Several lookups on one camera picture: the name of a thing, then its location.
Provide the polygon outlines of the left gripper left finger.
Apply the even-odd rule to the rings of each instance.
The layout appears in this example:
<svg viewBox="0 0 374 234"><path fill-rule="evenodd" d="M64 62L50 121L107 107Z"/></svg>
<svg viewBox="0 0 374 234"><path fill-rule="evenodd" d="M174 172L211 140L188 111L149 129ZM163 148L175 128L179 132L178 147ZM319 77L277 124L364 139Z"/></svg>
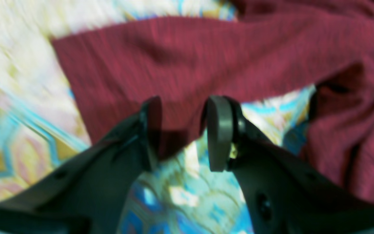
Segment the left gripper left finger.
<svg viewBox="0 0 374 234"><path fill-rule="evenodd" d="M134 181L158 162L158 96L37 184L0 202L0 234L115 234Z"/></svg>

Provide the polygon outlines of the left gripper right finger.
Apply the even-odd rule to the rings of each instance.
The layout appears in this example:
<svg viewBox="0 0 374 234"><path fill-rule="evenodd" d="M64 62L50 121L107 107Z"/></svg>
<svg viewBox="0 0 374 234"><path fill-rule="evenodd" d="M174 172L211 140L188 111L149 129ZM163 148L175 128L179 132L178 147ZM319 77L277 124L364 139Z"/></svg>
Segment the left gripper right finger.
<svg viewBox="0 0 374 234"><path fill-rule="evenodd" d="M374 234L374 205L339 188L248 121L238 102L206 102L209 166L237 179L256 234Z"/></svg>

